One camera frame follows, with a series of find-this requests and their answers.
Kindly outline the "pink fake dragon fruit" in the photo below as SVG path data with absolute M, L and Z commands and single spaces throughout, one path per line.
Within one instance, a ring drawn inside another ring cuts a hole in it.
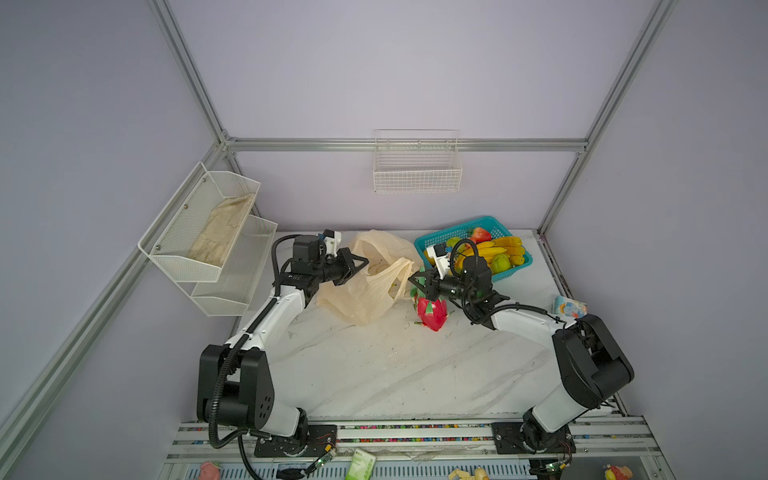
M 438 332 L 448 318 L 448 307 L 445 300 L 429 300 L 424 297 L 414 299 L 414 308 L 421 324 L 433 332 Z

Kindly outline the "cream banana print plastic bag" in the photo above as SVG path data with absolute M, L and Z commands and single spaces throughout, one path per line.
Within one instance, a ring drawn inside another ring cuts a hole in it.
M 358 233 L 350 250 L 369 264 L 341 286 L 323 284 L 316 303 L 344 322 L 364 326 L 408 295 L 408 278 L 424 263 L 411 242 L 386 231 Z

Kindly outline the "teal plastic fruit basket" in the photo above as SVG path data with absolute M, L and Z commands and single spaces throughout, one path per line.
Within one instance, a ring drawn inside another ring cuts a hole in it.
M 462 239 L 468 240 L 471 234 L 471 231 L 475 227 L 482 227 L 485 230 L 489 231 L 493 239 L 506 237 L 506 236 L 514 236 L 496 218 L 492 216 L 484 216 L 484 217 L 479 217 L 474 220 L 470 220 L 452 227 L 448 227 L 448 228 L 438 230 L 438 231 L 423 235 L 421 237 L 418 237 L 414 241 L 414 246 L 417 252 L 421 255 L 422 260 L 425 262 L 425 265 L 427 267 L 431 267 L 433 266 L 433 264 L 426 256 L 426 248 L 428 246 L 441 243 L 441 242 L 446 243 L 446 241 L 451 237 L 460 237 L 461 240 Z M 494 281 L 505 279 L 505 278 L 511 277 L 514 273 L 517 273 L 518 271 L 527 268 L 533 263 L 532 255 L 529 252 L 528 252 L 528 258 L 529 260 L 525 265 L 503 272 L 498 275 L 493 275 L 492 279 Z

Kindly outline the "red fake strawberry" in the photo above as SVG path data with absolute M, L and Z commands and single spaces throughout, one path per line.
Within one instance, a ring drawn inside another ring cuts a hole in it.
M 479 245 L 484 242 L 489 242 L 493 239 L 491 233 L 482 227 L 475 227 L 469 236 L 469 240 L 474 244 Z

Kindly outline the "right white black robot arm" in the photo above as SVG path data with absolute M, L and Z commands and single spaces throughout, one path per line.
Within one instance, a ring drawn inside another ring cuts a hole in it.
M 432 268 L 409 277 L 430 301 L 448 300 L 471 324 L 525 338 L 553 352 L 559 372 L 554 389 L 524 415 L 513 444 L 530 453 L 554 447 L 567 426 L 600 407 L 635 378 L 604 321 L 592 314 L 566 318 L 512 301 L 495 290 L 491 270 L 467 260 L 461 269 Z

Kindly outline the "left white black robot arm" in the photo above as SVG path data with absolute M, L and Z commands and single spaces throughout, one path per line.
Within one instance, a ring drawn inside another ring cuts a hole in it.
M 208 424 L 208 441 L 221 449 L 235 441 L 248 475 L 259 474 L 248 460 L 245 437 L 256 436 L 287 456 L 303 453 L 310 443 L 306 411 L 277 398 L 267 349 L 308 307 L 323 283 L 345 284 L 369 260 L 342 247 L 341 234 L 290 234 L 270 249 L 274 275 L 267 301 L 245 327 L 200 356 L 197 418 Z

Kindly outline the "green fake pear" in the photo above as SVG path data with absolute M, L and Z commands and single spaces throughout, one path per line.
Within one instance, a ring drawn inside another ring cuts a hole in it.
M 511 257 L 508 254 L 498 254 L 490 261 L 490 269 L 493 275 L 498 275 L 513 267 Z

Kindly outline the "yellow fake banana bunch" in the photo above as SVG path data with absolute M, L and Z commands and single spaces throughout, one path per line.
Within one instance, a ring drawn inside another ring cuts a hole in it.
M 456 244 L 454 250 L 457 252 L 454 261 L 454 269 L 460 271 L 467 259 L 478 253 L 486 265 L 490 268 L 490 261 L 498 254 L 508 254 L 511 257 L 514 269 L 525 265 L 529 258 L 528 252 L 523 246 L 522 240 L 516 236 L 506 236 L 492 239 L 489 242 L 476 245 L 469 239 L 461 245 Z

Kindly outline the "lower white mesh shelf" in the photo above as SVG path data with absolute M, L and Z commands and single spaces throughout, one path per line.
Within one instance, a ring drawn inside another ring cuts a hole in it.
M 249 215 L 219 279 L 198 283 L 191 300 L 209 317 L 242 316 L 256 292 L 278 224 Z

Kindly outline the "white mesh shelf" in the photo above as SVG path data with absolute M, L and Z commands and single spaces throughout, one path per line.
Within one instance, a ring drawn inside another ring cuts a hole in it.
M 212 171 L 198 163 L 141 237 L 138 249 L 176 283 L 214 283 L 224 266 L 192 260 L 188 251 L 219 203 L 227 198 L 255 194 L 253 207 L 259 190 L 260 183 L 256 180 L 229 171 Z
M 249 215 L 219 279 L 198 283 L 191 300 L 209 317 L 242 316 L 256 292 L 278 224 Z

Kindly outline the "colourful tissue pack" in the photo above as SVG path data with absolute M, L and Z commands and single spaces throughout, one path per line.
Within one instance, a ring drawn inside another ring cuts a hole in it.
M 583 302 L 559 295 L 552 304 L 551 312 L 558 318 L 578 319 L 587 315 L 588 307 Z

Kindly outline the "beige cloth in shelf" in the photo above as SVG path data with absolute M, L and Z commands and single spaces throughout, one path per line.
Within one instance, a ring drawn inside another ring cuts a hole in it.
M 188 257 L 204 264 L 223 267 L 254 199 L 255 194 L 247 194 L 227 198 L 219 203 L 193 242 Z

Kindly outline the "upper white mesh shelf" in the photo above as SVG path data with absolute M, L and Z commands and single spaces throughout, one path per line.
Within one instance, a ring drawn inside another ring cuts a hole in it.
M 229 171 L 212 171 L 198 163 L 141 237 L 138 249 L 176 283 L 214 283 L 224 266 L 192 260 L 188 251 L 219 203 L 227 198 L 255 194 L 253 207 L 259 190 L 260 183 L 256 180 Z

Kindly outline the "green white packet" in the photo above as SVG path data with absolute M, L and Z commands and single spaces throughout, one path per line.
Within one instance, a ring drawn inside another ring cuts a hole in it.
M 370 480 L 375 464 L 375 455 L 356 449 L 351 457 L 345 480 Z

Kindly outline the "red yellow toy figure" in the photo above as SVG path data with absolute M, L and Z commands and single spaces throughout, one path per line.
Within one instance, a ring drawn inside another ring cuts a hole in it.
M 633 471 L 628 466 L 606 465 L 604 478 L 606 480 L 632 480 Z

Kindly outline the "aluminium frame back bar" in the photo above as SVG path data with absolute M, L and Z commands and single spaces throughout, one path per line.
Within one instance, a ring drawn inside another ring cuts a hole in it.
M 455 149 L 460 152 L 581 152 L 586 139 L 573 138 L 238 138 L 227 141 L 235 152 L 368 152 Z

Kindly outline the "beige toy below rail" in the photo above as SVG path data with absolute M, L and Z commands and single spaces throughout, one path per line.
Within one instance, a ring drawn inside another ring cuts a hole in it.
M 489 480 L 488 473 L 484 468 L 475 468 L 474 470 L 454 469 L 448 474 L 449 480 Z

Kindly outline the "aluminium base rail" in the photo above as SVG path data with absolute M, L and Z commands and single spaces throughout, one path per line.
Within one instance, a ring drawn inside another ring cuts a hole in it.
M 641 417 L 582 417 L 552 452 L 539 454 L 514 451 L 513 430 L 498 419 L 347 421 L 336 428 L 336 455 L 315 479 L 345 478 L 358 450 L 374 456 L 374 479 L 449 479 L 478 469 L 492 479 L 601 479 L 611 467 L 627 467 L 636 479 L 675 476 Z

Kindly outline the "pink toy below rail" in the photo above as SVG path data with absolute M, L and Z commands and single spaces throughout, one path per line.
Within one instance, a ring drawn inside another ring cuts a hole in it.
M 218 463 L 205 462 L 199 468 L 198 480 L 220 480 L 221 468 Z

